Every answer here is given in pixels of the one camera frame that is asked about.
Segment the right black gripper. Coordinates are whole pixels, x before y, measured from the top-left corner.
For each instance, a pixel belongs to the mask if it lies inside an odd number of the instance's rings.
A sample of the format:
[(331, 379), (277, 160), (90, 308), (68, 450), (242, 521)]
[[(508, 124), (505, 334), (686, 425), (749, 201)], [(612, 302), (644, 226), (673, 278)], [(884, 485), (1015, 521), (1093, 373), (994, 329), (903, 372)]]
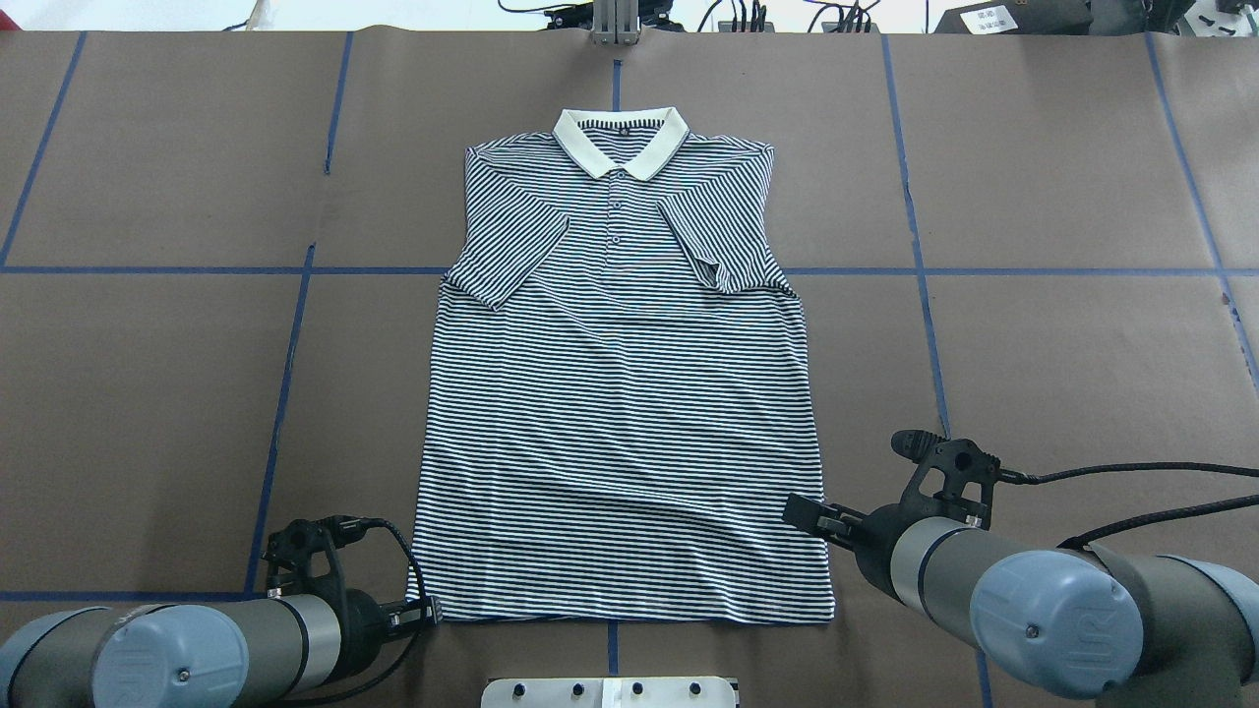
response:
[(910, 525), (901, 506), (878, 506), (864, 515), (841, 503), (815, 501), (806, 495), (788, 494), (782, 522), (826, 542), (854, 543), (857, 569), (867, 585), (888, 596), (898, 595), (891, 578), (893, 552)]

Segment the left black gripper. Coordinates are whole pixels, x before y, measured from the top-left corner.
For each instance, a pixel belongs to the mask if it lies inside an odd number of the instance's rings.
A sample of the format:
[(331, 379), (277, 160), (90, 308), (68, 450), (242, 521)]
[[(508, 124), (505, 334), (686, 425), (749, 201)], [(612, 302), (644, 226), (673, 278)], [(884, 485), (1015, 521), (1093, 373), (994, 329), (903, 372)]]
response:
[(390, 602), (383, 610), (365, 591), (347, 590), (342, 608), (341, 665), (370, 665), (387, 635), (415, 635), (438, 624), (438, 598), (432, 595)]

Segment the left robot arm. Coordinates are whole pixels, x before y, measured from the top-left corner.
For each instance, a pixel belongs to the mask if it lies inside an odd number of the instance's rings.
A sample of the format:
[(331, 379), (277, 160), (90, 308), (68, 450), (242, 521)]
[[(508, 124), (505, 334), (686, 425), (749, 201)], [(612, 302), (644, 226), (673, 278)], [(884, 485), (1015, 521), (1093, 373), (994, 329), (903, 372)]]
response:
[(3, 644), (5, 707), (269, 707), (375, 663), (436, 626), (436, 598), (345, 608), (315, 593), (243, 602), (77, 608), (33, 619)]

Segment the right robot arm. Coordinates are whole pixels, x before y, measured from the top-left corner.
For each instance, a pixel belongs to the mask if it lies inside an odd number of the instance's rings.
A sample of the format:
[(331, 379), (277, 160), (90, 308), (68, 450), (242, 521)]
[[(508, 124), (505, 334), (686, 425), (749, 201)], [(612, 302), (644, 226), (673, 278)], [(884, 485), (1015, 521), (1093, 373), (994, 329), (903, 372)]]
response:
[(791, 494), (783, 519), (854, 552), (867, 583), (1008, 677), (1098, 707), (1240, 707), (1256, 682), (1256, 582), (1212, 561), (1035, 551), (903, 503)]

